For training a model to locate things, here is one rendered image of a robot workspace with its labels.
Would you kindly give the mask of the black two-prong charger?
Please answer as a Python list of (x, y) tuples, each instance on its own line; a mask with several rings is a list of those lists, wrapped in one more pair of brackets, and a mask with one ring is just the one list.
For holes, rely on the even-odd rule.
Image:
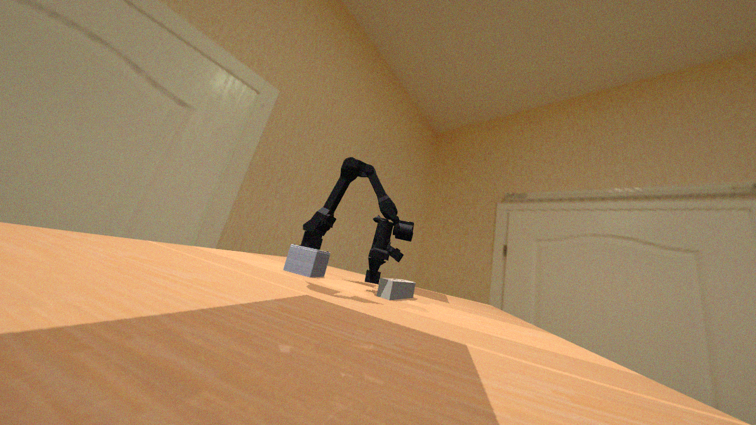
[(366, 283), (375, 283), (376, 285), (378, 285), (380, 283), (380, 273), (381, 272), (377, 272), (374, 280), (370, 280), (370, 270), (367, 270), (364, 282), (366, 282)]

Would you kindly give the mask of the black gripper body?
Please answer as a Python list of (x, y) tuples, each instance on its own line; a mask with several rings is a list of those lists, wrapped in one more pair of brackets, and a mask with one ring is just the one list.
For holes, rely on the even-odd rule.
[(380, 259), (381, 261), (388, 260), (390, 254), (386, 251), (386, 248), (389, 243), (390, 237), (388, 235), (375, 233), (369, 257)]

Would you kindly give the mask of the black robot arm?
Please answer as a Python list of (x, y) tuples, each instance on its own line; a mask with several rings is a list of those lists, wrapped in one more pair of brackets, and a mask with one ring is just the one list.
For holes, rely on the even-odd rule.
[[(320, 250), (323, 240), (322, 236), (333, 227), (333, 223), (337, 220), (333, 217), (337, 205), (340, 203), (350, 182), (355, 180), (358, 176), (369, 178), (378, 199), (380, 212), (386, 218), (385, 220), (385, 218), (380, 218), (378, 215), (373, 219), (378, 223), (376, 226), (376, 233), (388, 235), (390, 237), (393, 229), (393, 235), (395, 235), (395, 238), (408, 241), (412, 240), (414, 222), (399, 220), (395, 204), (386, 194), (378, 176), (376, 175), (375, 168), (366, 164), (366, 162), (358, 161), (354, 157), (347, 157), (343, 161), (337, 184), (333, 187), (327, 201), (321, 209), (314, 213), (311, 220), (306, 221), (303, 225), (303, 230), (305, 230), (305, 232), (302, 244), (299, 246)], [(390, 246), (390, 244), (388, 244), (386, 251), (390, 254), (389, 256), (393, 257), (395, 261), (399, 263), (404, 254), (400, 253), (398, 248), (395, 249)]]

